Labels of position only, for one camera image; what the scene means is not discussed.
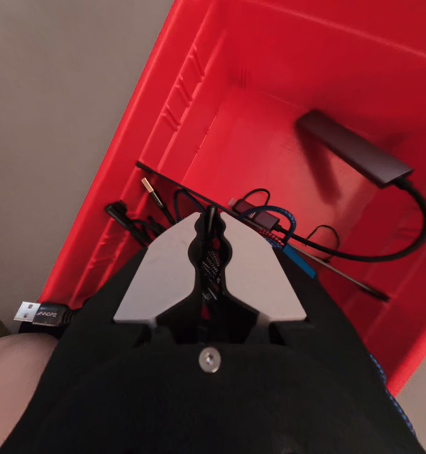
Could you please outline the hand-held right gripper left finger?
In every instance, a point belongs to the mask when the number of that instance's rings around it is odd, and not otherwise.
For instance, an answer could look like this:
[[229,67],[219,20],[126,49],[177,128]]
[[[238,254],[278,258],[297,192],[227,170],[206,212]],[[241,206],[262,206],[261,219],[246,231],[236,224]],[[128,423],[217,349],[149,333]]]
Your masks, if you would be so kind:
[[147,248],[114,322],[194,326],[201,319],[204,215],[193,213]]

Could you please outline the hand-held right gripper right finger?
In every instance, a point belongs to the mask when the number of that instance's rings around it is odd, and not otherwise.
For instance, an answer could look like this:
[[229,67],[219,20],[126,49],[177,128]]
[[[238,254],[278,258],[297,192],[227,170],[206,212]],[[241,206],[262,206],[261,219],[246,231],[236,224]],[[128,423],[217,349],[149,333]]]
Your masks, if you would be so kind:
[[307,314],[273,247],[256,231],[220,214],[230,257],[223,269],[224,293],[257,315],[257,323],[305,321]]

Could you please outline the red plastic bin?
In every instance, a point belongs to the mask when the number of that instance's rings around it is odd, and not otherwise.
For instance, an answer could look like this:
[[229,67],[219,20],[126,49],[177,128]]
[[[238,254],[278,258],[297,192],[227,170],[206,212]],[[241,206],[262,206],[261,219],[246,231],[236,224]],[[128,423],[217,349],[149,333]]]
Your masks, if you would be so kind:
[[[139,248],[105,212],[166,223],[167,180],[227,206],[266,188],[296,234],[333,227],[341,251],[397,252],[422,217],[395,187],[378,190],[301,139],[317,109],[401,159],[426,197],[426,1],[175,1],[40,301],[81,307]],[[380,302],[318,268],[398,394],[426,356],[426,244],[389,263],[333,266],[389,296]]]

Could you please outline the usb hub with thick cable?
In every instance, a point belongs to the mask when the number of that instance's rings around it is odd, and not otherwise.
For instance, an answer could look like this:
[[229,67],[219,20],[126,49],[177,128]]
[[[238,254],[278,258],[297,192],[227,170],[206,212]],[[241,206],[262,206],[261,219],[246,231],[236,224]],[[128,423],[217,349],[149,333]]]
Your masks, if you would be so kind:
[[426,198],[408,178],[413,172],[409,166],[319,110],[311,110],[301,116],[296,121],[296,127],[307,135],[312,136],[380,189],[394,186],[406,192],[414,200],[421,212],[422,228],[420,233],[411,244],[396,253],[363,256],[343,253],[319,245],[307,238],[297,236],[295,234],[296,220],[294,215],[281,207],[267,204],[250,207],[241,213],[237,213],[240,221],[245,220],[246,222],[257,224],[253,220],[256,214],[270,212],[282,214],[290,223],[289,229],[276,228],[276,230],[284,234],[282,239],[284,244],[293,238],[295,241],[316,251],[354,262],[393,262],[411,255],[426,243]]

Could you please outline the person's right forearm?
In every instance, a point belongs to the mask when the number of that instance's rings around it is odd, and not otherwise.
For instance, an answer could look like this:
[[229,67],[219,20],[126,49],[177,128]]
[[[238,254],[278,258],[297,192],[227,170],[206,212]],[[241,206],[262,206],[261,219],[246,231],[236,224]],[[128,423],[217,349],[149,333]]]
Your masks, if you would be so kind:
[[26,410],[57,343],[43,333],[0,337],[0,447]]

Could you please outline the black bin divider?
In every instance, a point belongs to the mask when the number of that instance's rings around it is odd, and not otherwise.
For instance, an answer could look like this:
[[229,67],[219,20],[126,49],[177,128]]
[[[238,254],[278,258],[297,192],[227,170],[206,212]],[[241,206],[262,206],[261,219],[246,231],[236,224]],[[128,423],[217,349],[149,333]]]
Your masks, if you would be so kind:
[[[154,174],[154,175],[156,175],[158,177],[161,177],[161,178],[165,179],[166,181],[170,182],[171,184],[175,185],[176,187],[181,188],[182,190],[188,192],[189,194],[191,194],[191,195],[193,195],[193,196],[195,196],[195,197],[197,197],[197,198],[199,198],[199,199],[201,199],[201,200],[203,200],[205,202],[208,202],[208,203],[210,203],[210,204],[222,209],[224,212],[227,212],[228,214],[230,214],[233,217],[237,217],[238,216],[235,212],[233,212],[232,210],[226,208],[225,206],[222,206],[222,205],[210,200],[209,198],[207,198],[207,197],[205,197],[205,196],[203,196],[203,195],[201,195],[201,194],[189,189],[188,187],[185,187],[185,186],[181,185],[180,183],[177,183],[176,181],[174,181],[174,180],[172,180],[172,179],[170,179],[170,178],[158,173],[157,171],[155,171],[152,168],[146,166],[145,164],[143,164],[140,161],[136,162],[136,166],[138,168],[142,169],[144,172],[151,173],[151,174]],[[369,295],[373,296],[377,300],[383,301],[383,302],[388,302],[390,300],[390,297],[387,294],[385,294],[385,293],[383,293],[383,292],[371,287],[368,284],[362,283],[362,282],[360,282],[360,281],[358,281],[358,280],[346,275],[344,272],[342,272],[342,271],[336,269],[335,267],[331,266],[330,264],[324,262],[322,259],[320,259],[320,258],[318,258],[318,257],[316,257],[316,256],[314,256],[312,254],[307,253],[303,249],[295,246],[294,244],[291,244],[290,242],[288,243],[288,245],[293,250],[295,250],[297,253],[301,253],[306,258],[310,258],[311,260],[317,262],[318,264],[322,265],[323,267],[335,272],[337,275],[340,275],[341,277],[344,277],[347,280],[351,281],[355,285],[359,286],[364,292],[366,292]]]

